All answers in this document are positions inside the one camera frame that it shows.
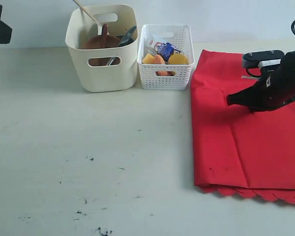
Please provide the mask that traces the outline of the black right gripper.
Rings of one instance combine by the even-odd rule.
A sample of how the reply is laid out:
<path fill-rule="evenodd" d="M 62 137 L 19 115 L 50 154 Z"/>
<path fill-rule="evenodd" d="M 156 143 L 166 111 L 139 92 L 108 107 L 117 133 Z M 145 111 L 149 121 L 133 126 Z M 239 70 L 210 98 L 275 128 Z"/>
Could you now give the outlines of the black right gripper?
<path fill-rule="evenodd" d="M 261 78 L 252 87 L 226 97 L 227 105 L 249 106 L 251 112 L 274 111 L 295 101 L 295 51 L 258 63 Z"/>

